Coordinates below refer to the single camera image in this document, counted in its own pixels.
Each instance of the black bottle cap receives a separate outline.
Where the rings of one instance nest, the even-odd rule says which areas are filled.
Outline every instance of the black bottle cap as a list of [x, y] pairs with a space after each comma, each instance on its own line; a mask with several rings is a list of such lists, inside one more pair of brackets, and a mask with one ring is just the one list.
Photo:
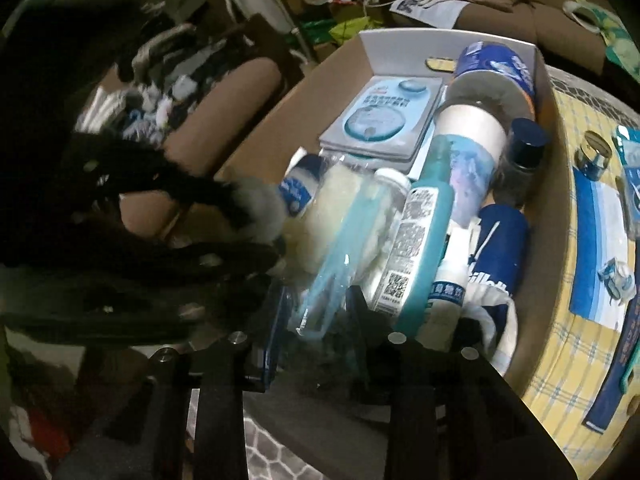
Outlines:
[[533, 170], [540, 164], [549, 140], [546, 131], [534, 121], [525, 118], [514, 119], [511, 121], [507, 159], [521, 168]]

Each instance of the spray bottle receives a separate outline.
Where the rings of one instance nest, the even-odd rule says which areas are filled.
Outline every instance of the spray bottle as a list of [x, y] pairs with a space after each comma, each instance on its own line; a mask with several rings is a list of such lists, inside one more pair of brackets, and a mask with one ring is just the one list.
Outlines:
[[460, 319], [469, 281], [470, 229], [453, 226], [444, 258], [438, 267], [424, 316], [415, 337], [425, 348], [448, 352]]
[[450, 159], [447, 138], [434, 137], [420, 178], [407, 197], [385, 274], [370, 306], [389, 314], [394, 329], [407, 337], [415, 337], [424, 321], [444, 250], [454, 200]]

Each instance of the pile of clothes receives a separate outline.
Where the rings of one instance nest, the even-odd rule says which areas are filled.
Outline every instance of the pile of clothes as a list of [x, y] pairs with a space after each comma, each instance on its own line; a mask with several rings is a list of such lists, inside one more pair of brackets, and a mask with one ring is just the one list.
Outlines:
[[246, 38], [214, 43], [190, 23], [164, 30], [132, 57], [119, 60], [120, 79], [132, 84], [112, 93], [98, 88], [78, 117], [76, 130], [159, 148], [203, 97], [250, 57], [252, 47]]

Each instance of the light blue plastic handle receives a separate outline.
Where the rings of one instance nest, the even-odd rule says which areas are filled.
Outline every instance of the light blue plastic handle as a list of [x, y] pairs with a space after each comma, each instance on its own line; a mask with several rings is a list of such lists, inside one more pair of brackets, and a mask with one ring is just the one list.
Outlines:
[[[379, 189], [372, 197], [373, 186]], [[386, 192], [388, 190], [373, 178], [361, 184], [338, 236], [298, 309], [296, 332], [302, 339], [320, 340], [329, 329], [358, 270]]]

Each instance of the yellow plaid tablecloth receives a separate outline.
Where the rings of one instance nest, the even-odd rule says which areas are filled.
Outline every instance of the yellow plaid tablecloth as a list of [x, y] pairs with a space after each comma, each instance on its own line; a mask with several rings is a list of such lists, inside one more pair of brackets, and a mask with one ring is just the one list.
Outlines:
[[[585, 130], [593, 130], [610, 142], [618, 123], [582, 101], [556, 91], [556, 101], [566, 131], [567, 151], [575, 153]], [[568, 160], [571, 173], [573, 160]], [[622, 174], [615, 155], [601, 179], [612, 187]], [[569, 459], [580, 480], [589, 478], [609, 455], [628, 417], [626, 409], [634, 395], [640, 394], [640, 381], [634, 381], [603, 434], [582, 425], [582, 421], [602, 386], [612, 362], [620, 334], [569, 312], [577, 251], [577, 206], [575, 182], [571, 175], [571, 229], [564, 267], [561, 300], [556, 308], [552, 332], [542, 360], [523, 396], [548, 433]], [[628, 262], [633, 268], [635, 243], [629, 242]]]

